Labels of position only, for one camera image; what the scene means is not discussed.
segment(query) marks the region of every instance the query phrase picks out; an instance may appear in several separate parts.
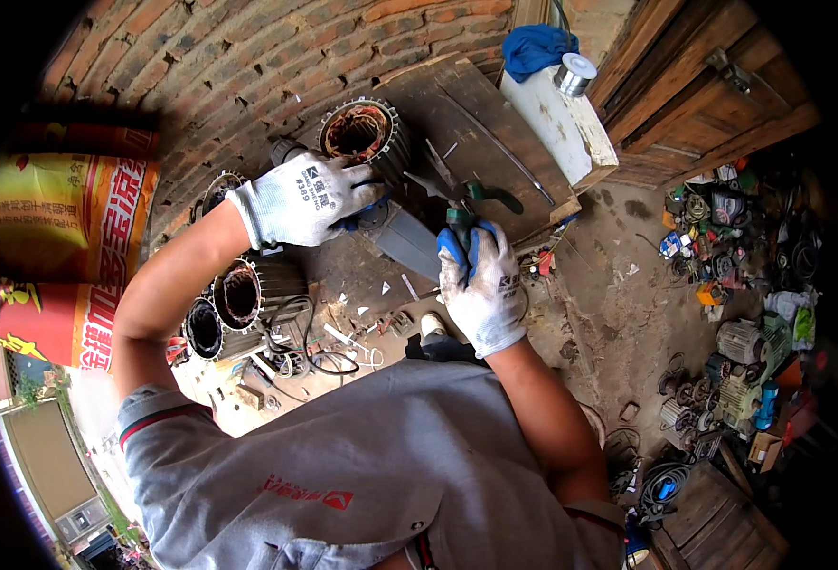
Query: white work glove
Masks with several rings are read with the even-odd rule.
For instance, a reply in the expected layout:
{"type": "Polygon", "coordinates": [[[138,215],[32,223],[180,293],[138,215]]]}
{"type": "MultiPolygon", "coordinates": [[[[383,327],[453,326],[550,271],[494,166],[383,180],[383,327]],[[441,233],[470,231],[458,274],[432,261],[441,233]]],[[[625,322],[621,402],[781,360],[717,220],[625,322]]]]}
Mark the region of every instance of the white work glove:
{"type": "Polygon", "coordinates": [[[508,348],[527,334],[520,325],[525,296],[520,267],[501,226],[482,220],[470,230],[465,253],[450,229],[438,234],[441,296],[453,322],[469,338],[476,358],[508,348]]]}
{"type": "Polygon", "coordinates": [[[271,242],[321,245],[346,232],[331,228],[364,210],[384,194],[371,166],[347,166],[343,157],[327,159],[311,151],[280,164],[257,180],[226,192],[242,215],[251,247],[271,242]]]}

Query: dirt floor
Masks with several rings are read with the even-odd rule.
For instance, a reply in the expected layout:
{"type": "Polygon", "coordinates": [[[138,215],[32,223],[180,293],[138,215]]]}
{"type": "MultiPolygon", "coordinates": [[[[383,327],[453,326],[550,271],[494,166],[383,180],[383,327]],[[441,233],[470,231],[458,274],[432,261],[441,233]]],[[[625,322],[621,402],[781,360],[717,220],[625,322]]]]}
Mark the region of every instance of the dirt floor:
{"type": "MultiPolygon", "coordinates": [[[[536,281],[525,274],[529,337],[577,399],[603,418],[607,431],[633,427],[640,433],[640,455],[654,456],[665,442],[659,430],[659,408],[665,400],[656,390],[659,377],[678,351],[692,374],[701,373],[715,347],[718,323],[701,316],[695,285],[676,283],[654,246],[669,232],[660,222],[659,190],[601,183],[580,200],[584,210],[555,248],[556,274],[536,281]],[[628,402],[638,404],[640,413],[625,423],[618,415],[628,402]]],[[[337,301],[320,302],[317,322],[332,324],[337,301]]],[[[761,309],[759,295],[741,292],[726,305],[723,319],[755,316],[761,309]]],[[[422,314],[430,310],[444,317],[452,334],[457,332],[443,304],[433,297],[403,310],[416,322],[414,333],[422,314]]],[[[323,333],[320,325],[315,329],[323,333]]],[[[377,331],[356,340],[367,349],[378,349],[374,362],[383,359],[381,366],[401,359],[406,344],[405,338],[378,336],[377,331]]],[[[369,354],[349,349],[365,364],[356,376],[369,373],[369,354]]],[[[297,400],[307,401],[356,380],[324,375],[277,380],[286,394],[268,389],[278,406],[257,411],[238,398],[239,375],[233,374],[231,364],[192,360],[176,371],[176,377],[186,395],[216,407],[217,422],[234,436],[301,405],[297,400]]]]}

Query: brick wall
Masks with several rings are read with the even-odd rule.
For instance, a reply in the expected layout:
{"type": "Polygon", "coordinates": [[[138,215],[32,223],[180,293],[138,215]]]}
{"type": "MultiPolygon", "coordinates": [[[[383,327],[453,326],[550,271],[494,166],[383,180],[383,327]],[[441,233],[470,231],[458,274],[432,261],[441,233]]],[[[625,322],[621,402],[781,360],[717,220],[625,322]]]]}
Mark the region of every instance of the brick wall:
{"type": "Polygon", "coordinates": [[[385,74],[464,52],[501,65],[512,0],[96,0],[38,102],[160,117],[154,235],[220,169],[257,176],[268,137],[299,134],[385,74]]]}
{"type": "Polygon", "coordinates": [[[562,0],[580,54],[596,67],[606,59],[638,0],[562,0]]]}

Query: shoe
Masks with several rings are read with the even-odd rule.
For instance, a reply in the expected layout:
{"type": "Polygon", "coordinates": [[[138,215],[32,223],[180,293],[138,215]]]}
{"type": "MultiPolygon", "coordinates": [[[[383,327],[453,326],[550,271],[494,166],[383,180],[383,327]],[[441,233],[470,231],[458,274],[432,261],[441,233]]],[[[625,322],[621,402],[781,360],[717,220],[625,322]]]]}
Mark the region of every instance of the shoe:
{"type": "Polygon", "coordinates": [[[422,338],[425,336],[429,336],[432,333],[436,333],[438,335],[446,335],[447,331],[444,330],[444,323],[442,323],[441,318],[438,316],[437,313],[425,313],[422,315],[422,338]]]}

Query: workbench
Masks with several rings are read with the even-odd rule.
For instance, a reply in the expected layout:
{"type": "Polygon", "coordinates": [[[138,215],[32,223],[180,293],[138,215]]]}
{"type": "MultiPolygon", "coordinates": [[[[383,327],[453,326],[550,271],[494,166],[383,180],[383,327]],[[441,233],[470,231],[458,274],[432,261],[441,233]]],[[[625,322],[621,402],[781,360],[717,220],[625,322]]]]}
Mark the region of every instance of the workbench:
{"type": "MultiPolygon", "coordinates": [[[[366,95],[390,101],[410,129],[411,172],[439,180],[434,168],[423,158],[420,145],[428,139],[443,156],[453,143],[458,143],[446,162],[461,180],[476,178],[485,186],[504,188],[523,203],[522,215],[515,215],[493,199],[472,203],[478,215],[501,224],[512,242],[545,229],[551,223],[551,211],[566,217],[580,210],[567,178],[537,134],[494,85],[460,54],[436,57],[396,72],[366,95]],[[516,155],[551,194],[555,206],[548,203],[485,134],[441,97],[442,87],[516,155]]],[[[300,140],[315,146],[313,135],[300,140]]],[[[392,199],[432,232],[437,234],[444,227],[447,203],[440,198],[429,198],[417,184],[408,182],[394,188],[392,199]]],[[[413,302],[402,275],[409,279],[418,297],[436,294],[437,283],[389,259],[376,257],[354,235],[341,236],[318,248],[289,247],[288,253],[298,259],[312,284],[312,293],[318,302],[326,302],[344,334],[370,326],[386,313],[413,302]],[[385,282],[390,290],[382,294],[385,282]],[[339,301],[340,294],[345,294],[347,302],[339,301]],[[367,311],[359,315],[359,307],[367,307],[367,311]]]]}

